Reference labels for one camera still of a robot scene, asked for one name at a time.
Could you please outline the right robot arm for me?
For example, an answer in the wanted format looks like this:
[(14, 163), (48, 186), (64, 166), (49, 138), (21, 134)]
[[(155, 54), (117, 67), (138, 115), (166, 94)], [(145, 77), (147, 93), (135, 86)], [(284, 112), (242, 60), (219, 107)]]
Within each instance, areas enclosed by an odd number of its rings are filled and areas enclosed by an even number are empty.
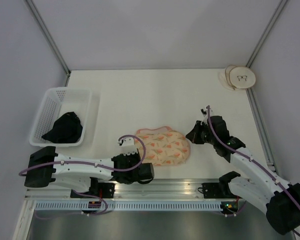
[(219, 178), (218, 192), (229, 198), (238, 196), (259, 209), (279, 234), (285, 235), (300, 226), (300, 184), (291, 184), (257, 162), (237, 137), (230, 135), (219, 115), (202, 112), (203, 120), (195, 122), (185, 136), (196, 145), (210, 144), (217, 155), (241, 170), (246, 177), (231, 171)]

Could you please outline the floral laundry bag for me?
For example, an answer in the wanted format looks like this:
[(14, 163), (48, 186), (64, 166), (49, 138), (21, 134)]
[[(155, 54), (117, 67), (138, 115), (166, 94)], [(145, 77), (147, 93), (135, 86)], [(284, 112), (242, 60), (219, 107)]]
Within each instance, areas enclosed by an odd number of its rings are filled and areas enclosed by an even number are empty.
[(139, 138), (134, 144), (140, 156), (145, 154), (143, 163), (157, 167), (180, 165), (190, 157), (191, 146), (188, 140), (169, 126), (139, 129), (135, 135)]

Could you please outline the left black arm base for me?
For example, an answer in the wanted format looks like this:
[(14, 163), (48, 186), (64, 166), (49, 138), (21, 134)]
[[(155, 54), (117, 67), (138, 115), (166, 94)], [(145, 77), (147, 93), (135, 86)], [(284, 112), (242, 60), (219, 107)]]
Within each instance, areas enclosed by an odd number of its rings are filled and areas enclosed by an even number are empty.
[(115, 184), (110, 182), (98, 182), (92, 184), (87, 192), (77, 193), (74, 190), (70, 192), (72, 199), (84, 199), (99, 197), (101, 199), (112, 199), (115, 193)]

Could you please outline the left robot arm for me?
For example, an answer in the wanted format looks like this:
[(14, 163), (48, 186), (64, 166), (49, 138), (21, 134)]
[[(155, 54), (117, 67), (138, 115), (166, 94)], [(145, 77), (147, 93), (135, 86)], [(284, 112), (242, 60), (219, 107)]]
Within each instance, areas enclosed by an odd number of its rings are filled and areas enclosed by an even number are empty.
[(99, 193), (98, 180), (148, 184), (155, 173), (153, 165), (144, 163), (138, 151), (111, 158), (85, 159), (57, 153), (56, 147), (47, 146), (30, 155), (28, 167), (19, 175), (25, 177), (27, 188), (56, 185), (94, 198)]

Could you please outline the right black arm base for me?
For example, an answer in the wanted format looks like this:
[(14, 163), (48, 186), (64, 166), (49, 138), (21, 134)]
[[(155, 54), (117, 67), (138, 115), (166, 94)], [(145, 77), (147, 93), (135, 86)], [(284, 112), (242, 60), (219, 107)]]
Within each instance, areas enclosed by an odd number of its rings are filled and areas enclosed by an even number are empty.
[(204, 182), (197, 191), (203, 195), (204, 199), (230, 199), (230, 194), (224, 193), (217, 182)]

